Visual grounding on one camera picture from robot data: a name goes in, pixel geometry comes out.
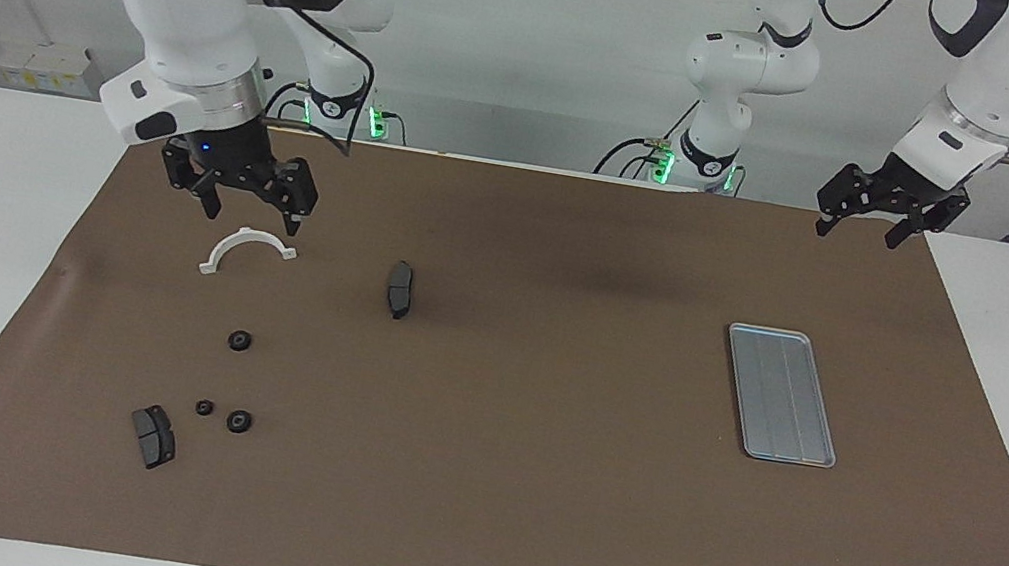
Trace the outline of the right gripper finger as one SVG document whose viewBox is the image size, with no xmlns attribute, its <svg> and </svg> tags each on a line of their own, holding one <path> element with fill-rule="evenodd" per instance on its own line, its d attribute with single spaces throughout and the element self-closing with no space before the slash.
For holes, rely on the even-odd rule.
<svg viewBox="0 0 1009 566">
<path fill-rule="evenodd" d="M 273 164 L 267 181 L 265 201 L 281 212 L 283 231 L 295 237 L 302 222 L 312 215 L 319 200 L 319 189 L 306 160 L 300 157 Z"/>
<path fill-rule="evenodd" d="M 220 196 L 216 191 L 216 169 L 195 169 L 191 151 L 186 144 L 165 142 L 162 161 L 169 183 L 176 190 L 189 191 L 202 207 L 206 218 L 215 220 L 222 209 Z"/>
</svg>

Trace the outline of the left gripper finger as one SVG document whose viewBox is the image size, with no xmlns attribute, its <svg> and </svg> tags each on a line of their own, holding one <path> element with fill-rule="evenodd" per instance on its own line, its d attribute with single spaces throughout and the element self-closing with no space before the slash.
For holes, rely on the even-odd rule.
<svg viewBox="0 0 1009 566">
<path fill-rule="evenodd" d="M 944 199 L 923 202 L 916 197 L 904 196 L 899 213 L 904 218 L 892 226 L 883 236 L 889 249 L 896 249 L 908 241 L 909 237 L 927 232 L 943 232 L 960 213 L 971 205 L 968 195 L 952 193 Z"/>
<path fill-rule="evenodd" d="M 819 218 L 814 224 L 819 237 L 831 233 L 844 218 L 867 215 L 876 209 L 873 199 L 877 181 L 860 165 L 848 163 L 816 192 Z"/>
</svg>

